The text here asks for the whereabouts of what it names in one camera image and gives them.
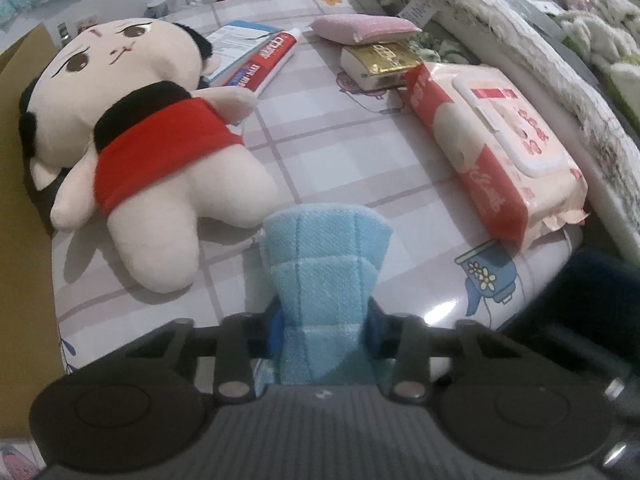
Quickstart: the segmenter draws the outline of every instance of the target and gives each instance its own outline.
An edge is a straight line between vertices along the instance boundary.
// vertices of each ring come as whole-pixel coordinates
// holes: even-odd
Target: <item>checkered tablecloth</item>
[[[496,328],[558,272],[579,243],[579,229],[549,235],[513,257],[489,241],[449,163],[398,92],[359,92],[340,69],[340,46],[310,31],[316,16],[338,12],[382,9],[374,0],[231,0],[170,19],[204,34],[237,19],[300,28],[296,53],[244,123],[247,147],[276,179],[280,208],[341,202],[376,209],[395,229],[374,293],[385,310],[440,326],[471,310],[473,319]],[[201,220],[198,277],[187,291],[168,295],[133,282],[104,221],[57,234],[53,283],[68,369],[177,317],[208,326],[264,309],[273,288],[256,233]]]

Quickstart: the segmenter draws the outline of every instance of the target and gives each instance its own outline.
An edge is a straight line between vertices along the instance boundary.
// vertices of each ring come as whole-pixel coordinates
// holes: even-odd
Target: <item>doll's leg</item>
[[[155,292],[193,283],[200,246],[187,177],[177,174],[122,202],[107,218],[123,263],[133,278]]]
[[[255,227],[278,203],[278,189],[271,175],[240,144],[199,160],[188,172],[199,216],[236,227]]]

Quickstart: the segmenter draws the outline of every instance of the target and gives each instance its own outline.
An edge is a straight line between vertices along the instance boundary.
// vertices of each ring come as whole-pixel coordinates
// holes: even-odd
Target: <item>stuffed toy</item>
[[[198,88],[218,63],[188,27],[111,22],[63,48],[21,102],[36,188],[71,168],[53,227],[75,231],[100,210],[124,265],[156,292],[193,282],[199,217],[249,228],[276,205],[273,179],[226,127],[254,110],[254,94]]]

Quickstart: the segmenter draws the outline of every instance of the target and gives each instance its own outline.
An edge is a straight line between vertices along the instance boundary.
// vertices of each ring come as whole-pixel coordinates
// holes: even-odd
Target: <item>brown cardboard box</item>
[[[62,375],[51,240],[23,183],[22,90],[56,55],[43,25],[0,56],[0,439],[29,434],[31,402]]]

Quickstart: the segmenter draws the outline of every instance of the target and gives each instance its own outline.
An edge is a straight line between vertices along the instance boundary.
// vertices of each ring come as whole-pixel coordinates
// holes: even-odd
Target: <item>folded blue towel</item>
[[[284,314],[276,382],[375,382],[362,330],[391,231],[358,205],[300,205],[264,221],[262,261]]]

